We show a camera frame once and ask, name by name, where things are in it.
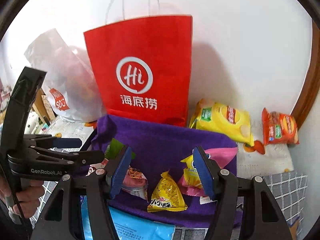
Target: blue snack packet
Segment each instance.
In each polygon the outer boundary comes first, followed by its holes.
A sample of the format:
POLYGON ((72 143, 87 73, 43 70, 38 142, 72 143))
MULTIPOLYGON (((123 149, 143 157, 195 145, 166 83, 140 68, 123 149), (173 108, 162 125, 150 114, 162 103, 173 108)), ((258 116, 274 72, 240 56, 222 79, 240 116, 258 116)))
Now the blue snack packet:
MULTIPOLYGON (((112 207, 109 208, 113 223, 121 240, 171 240, 173 237, 174 225, 153 222, 112 207)), ((86 196, 83 198, 81 205, 81 214, 85 240, 92 240, 86 196)))

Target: red paper bag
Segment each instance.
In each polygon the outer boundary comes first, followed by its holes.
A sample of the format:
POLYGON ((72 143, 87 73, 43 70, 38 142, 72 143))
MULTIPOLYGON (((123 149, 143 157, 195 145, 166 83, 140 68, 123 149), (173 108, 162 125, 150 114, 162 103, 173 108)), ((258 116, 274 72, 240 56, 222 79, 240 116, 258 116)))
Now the red paper bag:
POLYGON ((125 20, 84 37, 108 114, 186 125, 191 16, 125 20))

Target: yellow snack bag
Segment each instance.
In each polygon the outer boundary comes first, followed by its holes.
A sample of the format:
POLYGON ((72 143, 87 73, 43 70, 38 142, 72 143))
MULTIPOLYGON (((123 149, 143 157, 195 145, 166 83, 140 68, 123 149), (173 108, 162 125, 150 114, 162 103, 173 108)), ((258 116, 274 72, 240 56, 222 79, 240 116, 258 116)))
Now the yellow snack bag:
POLYGON ((183 177, 189 186, 202 188, 202 184, 196 168, 193 166, 193 155, 183 159, 182 163, 186 163, 187 167, 183 169, 183 177))
POLYGON ((254 146, 249 113, 211 100, 201 99, 197 103, 189 128, 223 133, 234 141, 254 146))
POLYGON ((161 210, 183 211, 188 208, 183 200, 182 194, 169 171, 161 174, 161 179, 151 195, 148 212, 157 212, 161 210))

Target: orange snack bag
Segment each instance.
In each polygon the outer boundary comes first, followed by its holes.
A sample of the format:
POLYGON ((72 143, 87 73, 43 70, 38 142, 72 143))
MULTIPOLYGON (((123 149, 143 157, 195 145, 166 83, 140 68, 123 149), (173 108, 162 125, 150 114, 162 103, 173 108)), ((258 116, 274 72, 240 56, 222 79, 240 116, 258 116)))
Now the orange snack bag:
POLYGON ((263 143, 299 144, 298 128, 295 119, 288 114, 269 113, 266 108, 262 111, 263 143))

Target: purple towel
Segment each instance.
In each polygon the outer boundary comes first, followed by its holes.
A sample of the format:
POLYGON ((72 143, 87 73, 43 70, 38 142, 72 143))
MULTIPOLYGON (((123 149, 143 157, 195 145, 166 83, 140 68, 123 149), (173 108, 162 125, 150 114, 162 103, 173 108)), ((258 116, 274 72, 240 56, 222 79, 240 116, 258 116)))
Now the purple towel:
MULTIPOLYGON (((236 143, 227 136, 178 126, 137 121, 113 115, 106 115, 98 120, 98 134, 92 140, 95 150, 105 151, 108 143, 115 138, 129 145, 136 158, 131 166, 140 169, 147 177, 148 197, 158 184, 164 171, 177 182, 186 167, 180 160, 192 154, 192 149, 202 146, 203 149, 236 147, 236 143)), ((225 167, 236 175, 236 157, 225 167)), ((181 212, 159 211, 147 212, 148 202, 124 191, 109 202, 110 206, 130 214, 162 223, 189 228, 208 228, 216 203, 199 204, 199 197, 183 195, 188 209, 181 212)), ((242 213, 236 213, 235 224, 241 222, 242 213)))

